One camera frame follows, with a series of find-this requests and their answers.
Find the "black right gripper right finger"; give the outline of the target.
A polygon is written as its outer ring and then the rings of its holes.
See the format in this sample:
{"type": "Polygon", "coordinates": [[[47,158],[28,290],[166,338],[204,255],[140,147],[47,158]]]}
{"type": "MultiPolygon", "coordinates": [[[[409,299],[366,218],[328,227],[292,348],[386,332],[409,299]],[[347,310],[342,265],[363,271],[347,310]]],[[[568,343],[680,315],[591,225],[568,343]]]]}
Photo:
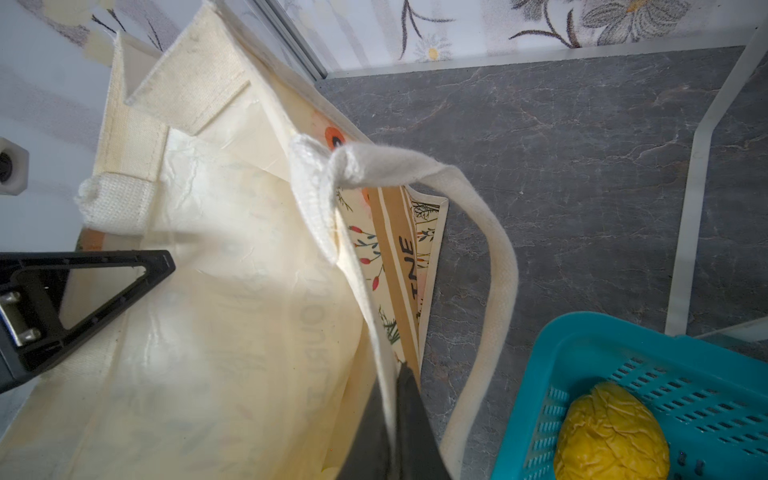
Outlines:
{"type": "Polygon", "coordinates": [[[387,435],[383,401],[375,386],[369,396],[339,479],[448,479],[413,371],[400,369],[396,383],[394,440],[387,435]]]}

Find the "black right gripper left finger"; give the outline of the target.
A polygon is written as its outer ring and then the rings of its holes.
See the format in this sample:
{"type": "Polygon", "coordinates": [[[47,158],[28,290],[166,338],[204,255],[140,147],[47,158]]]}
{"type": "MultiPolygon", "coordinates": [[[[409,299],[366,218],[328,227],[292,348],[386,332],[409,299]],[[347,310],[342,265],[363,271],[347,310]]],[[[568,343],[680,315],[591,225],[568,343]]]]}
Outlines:
{"type": "Polygon", "coordinates": [[[1,391],[52,369],[176,269],[167,250],[1,254],[1,391]],[[60,310],[77,270],[140,267],[144,273],[73,327],[60,310]]]}

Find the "cream floral grocery tote bag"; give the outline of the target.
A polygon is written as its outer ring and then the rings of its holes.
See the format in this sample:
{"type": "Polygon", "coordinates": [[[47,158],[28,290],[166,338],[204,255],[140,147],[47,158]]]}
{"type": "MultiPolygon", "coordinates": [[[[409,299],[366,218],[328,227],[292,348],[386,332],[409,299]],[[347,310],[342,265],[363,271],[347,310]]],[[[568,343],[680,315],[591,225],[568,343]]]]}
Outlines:
{"type": "Polygon", "coordinates": [[[119,34],[78,202],[98,252],[167,250],[176,269],[43,374],[2,477],[339,479],[375,386],[393,441],[434,279],[415,184],[490,254],[477,356],[435,437],[457,479],[519,284],[486,202],[458,168],[372,143],[221,1],[165,51],[119,34]]]}

